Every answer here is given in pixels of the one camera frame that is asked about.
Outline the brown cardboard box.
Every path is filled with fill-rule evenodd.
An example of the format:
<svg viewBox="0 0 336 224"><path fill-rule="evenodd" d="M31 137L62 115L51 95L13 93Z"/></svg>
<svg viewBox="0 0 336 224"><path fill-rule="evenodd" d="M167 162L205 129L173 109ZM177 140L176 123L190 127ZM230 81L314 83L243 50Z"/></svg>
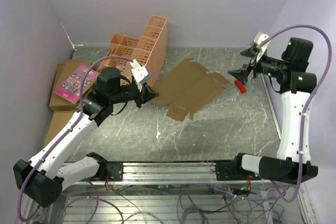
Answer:
<svg viewBox="0 0 336 224"><path fill-rule="evenodd" d="M168 106L166 115L176 121L190 120L202 107L225 90L230 82L218 72L209 72L192 58L182 60L167 73L153 90L159 94L151 100L158 106Z"/></svg>

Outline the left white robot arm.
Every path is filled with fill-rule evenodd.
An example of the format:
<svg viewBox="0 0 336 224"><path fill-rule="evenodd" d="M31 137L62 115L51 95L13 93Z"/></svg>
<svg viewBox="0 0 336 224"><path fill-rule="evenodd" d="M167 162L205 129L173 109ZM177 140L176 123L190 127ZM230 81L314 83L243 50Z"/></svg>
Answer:
<svg viewBox="0 0 336 224"><path fill-rule="evenodd" d="M147 84L150 74L145 66L133 67L133 77L125 85L119 69L106 67L97 77L94 92L78 106L67 125L38 154L29 161L18 160L13 167L21 194L27 195L45 208L54 203L61 192L85 178L102 180L107 175L107 160L89 153L71 165L64 165L69 155L86 135L112 115L113 106L135 102L137 107L158 97Z"/></svg>

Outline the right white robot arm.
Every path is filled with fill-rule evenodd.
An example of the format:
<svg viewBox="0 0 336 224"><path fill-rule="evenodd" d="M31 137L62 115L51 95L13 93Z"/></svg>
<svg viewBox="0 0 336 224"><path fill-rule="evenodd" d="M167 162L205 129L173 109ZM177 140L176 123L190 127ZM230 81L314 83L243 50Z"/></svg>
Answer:
<svg viewBox="0 0 336 224"><path fill-rule="evenodd" d="M309 133L300 132L301 122L309 123L310 111L305 111L304 105L317 85L316 75L306 71L313 43L292 37L281 59L275 59L267 56L268 45L261 44L266 39L266 34L257 35L252 46L240 53L251 58L249 64L231 70L229 74L246 84L249 74L256 77L260 73L276 79L280 85L283 123L276 157L239 153L232 161L217 161L218 181L241 180L255 174L259 179L294 185L298 176L304 182L318 174L318 168L311 165Z"/></svg>

